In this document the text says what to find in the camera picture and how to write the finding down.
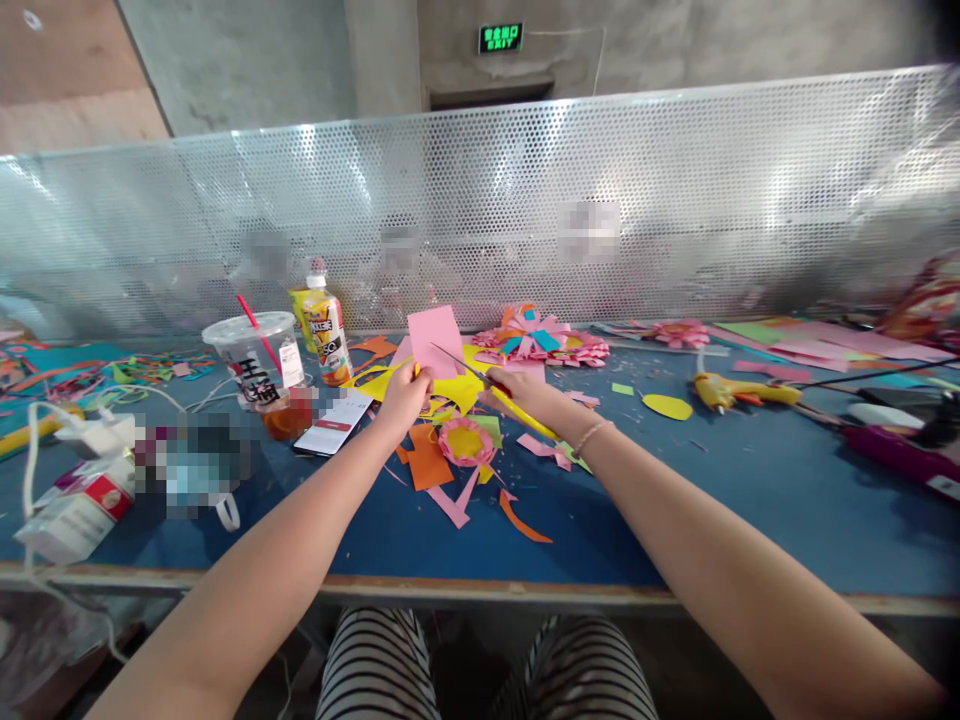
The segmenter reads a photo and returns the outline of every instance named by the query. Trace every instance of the bracelet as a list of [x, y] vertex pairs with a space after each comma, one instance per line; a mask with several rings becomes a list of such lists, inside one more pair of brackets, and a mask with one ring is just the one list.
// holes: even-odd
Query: bracelet
[[593, 434], [594, 434], [597, 430], [599, 430], [600, 428], [602, 428], [604, 425], [613, 425], [613, 421], [612, 421], [612, 420], [601, 420], [601, 421], [598, 422], [596, 425], [594, 425], [592, 428], [590, 428], [589, 430], [587, 430], [587, 432], [584, 434], [584, 436], [583, 436], [582, 438], [580, 438], [580, 442], [577, 443], [577, 446], [573, 449], [573, 452], [571, 453], [571, 455], [573, 456], [573, 459], [574, 459], [574, 460], [579, 460], [579, 459], [580, 459], [580, 451], [583, 449], [583, 446], [587, 444], [587, 440], [589, 440], [591, 437], [593, 437]]

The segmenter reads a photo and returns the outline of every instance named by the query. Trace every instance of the perforated metal panel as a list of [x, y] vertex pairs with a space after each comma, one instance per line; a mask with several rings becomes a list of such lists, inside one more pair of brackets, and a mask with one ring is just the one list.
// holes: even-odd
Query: perforated metal panel
[[[431, 302], [464, 328], [518, 301], [572, 322], [883, 303], [960, 244], [957, 122], [930, 67], [6, 157], [0, 302], [48, 338], [193, 334], [237, 291], [287, 308], [321, 254], [361, 331]], [[609, 208], [613, 236], [561, 224]]]

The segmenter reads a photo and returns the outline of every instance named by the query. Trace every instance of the red straw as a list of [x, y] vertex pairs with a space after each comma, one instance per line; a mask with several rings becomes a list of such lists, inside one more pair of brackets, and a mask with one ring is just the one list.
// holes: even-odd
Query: red straw
[[237, 300], [240, 301], [240, 307], [243, 308], [243, 311], [247, 314], [247, 317], [250, 318], [250, 324], [253, 325], [253, 329], [257, 331], [260, 335], [260, 342], [263, 343], [263, 346], [267, 349], [267, 354], [273, 358], [273, 364], [277, 366], [277, 371], [280, 373], [280, 379], [283, 380], [283, 367], [280, 365], [280, 358], [277, 357], [277, 354], [273, 351], [273, 348], [270, 347], [270, 343], [267, 342], [267, 339], [260, 333], [260, 323], [257, 322], [257, 318], [254, 317], [253, 311], [250, 309], [250, 306], [247, 305], [247, 301], [243, 299], [243, 295], [237, 295]]

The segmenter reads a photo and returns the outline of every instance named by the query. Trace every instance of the green exit sign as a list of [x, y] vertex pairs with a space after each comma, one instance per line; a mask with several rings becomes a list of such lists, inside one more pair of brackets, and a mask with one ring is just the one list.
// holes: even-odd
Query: green exit sign
[[478, 49], [481, 55], [519, 50], [523, 44], [523, 23], [484, 25], [480, 28]]

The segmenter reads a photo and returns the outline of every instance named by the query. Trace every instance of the plastic cup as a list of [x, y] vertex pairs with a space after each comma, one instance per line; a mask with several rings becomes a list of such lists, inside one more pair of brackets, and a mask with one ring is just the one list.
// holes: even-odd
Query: plastic cup
[[[221, 320], [205, 328], [200, 336], [213, 345], [237, 382], [247, 408], [272, 413], [287, 407], [289, 388], [303, 383], [303, 363], [293, 328], [296, 318], [288, 312], [254, 313], [258, 332], [246, 315]], [[281, 373], [263, 346], [270, 343], [283, 368]]]

